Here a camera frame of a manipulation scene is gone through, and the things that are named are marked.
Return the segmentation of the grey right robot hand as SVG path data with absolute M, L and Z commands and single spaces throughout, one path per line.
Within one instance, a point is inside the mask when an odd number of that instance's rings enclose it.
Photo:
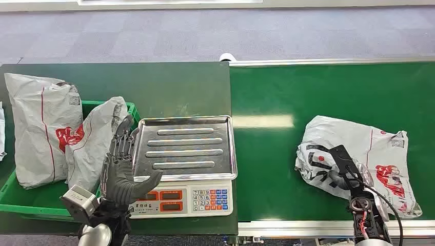
M 342 167 L 344 167 L 344 173 L 335 170 L 328 172 L 333 188 L 348 192 L 348 197 L 350 197 L 365 191 L 366 185 L 373 186 L 373 180 L 364 166 L 351 163 L 342 165 Z

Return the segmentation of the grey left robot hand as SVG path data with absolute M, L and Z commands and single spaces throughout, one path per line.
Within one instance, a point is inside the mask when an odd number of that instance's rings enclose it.
M 135 182 L 133 157 L 135 137 L 130 132 L 134 120 L 128 114 L 115 129 L 101 173 L 100 191 L 103 198 L 128 206 L 144 197 L 160 183 L 162 170 L 154 170 L 147 180 Z

